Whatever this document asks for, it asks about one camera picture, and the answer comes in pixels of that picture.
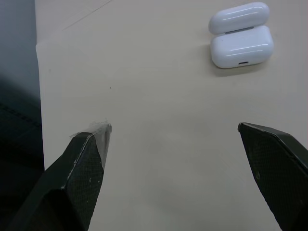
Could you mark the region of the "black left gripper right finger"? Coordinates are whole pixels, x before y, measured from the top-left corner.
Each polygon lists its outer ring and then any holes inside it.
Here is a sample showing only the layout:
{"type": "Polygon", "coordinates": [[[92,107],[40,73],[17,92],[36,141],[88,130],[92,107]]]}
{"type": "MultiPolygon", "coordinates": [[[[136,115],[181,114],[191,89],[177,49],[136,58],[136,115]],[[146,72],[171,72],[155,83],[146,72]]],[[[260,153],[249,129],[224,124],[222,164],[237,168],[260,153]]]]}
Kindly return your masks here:
{"type": "Polygon", "coordinates": [[[308,150],[292,135],[240,123],[255,182],[282,231],[308,231],[308,150]]]}

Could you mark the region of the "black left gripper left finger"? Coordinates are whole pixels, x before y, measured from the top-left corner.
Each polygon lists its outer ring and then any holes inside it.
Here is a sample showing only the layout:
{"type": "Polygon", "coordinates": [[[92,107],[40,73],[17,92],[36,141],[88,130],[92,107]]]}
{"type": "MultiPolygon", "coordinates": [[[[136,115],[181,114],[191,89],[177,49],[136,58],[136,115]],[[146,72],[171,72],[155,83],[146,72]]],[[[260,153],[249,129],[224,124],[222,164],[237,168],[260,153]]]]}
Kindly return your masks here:
{"type": "Polygon", "coordinates": [[[76,133],[43,172],[5,231],[88,231],[103,182],[112,126],[76,133]]]}

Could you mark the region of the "white earbuds charging case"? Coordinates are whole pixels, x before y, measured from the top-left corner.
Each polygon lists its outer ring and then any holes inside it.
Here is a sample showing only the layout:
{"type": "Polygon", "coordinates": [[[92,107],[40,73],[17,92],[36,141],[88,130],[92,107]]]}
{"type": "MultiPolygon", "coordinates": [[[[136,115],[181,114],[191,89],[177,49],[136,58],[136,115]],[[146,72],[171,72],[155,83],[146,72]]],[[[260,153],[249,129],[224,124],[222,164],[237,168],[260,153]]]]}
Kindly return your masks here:
{"type": "Polygon", "coordinates": [[[263,2],[252,2],[225,9],[213,15],[209,32],[212,62],[228,69],[254,65],[268,60],[273,54],[274,42],[265,25],[270,9],[263,2]]]}

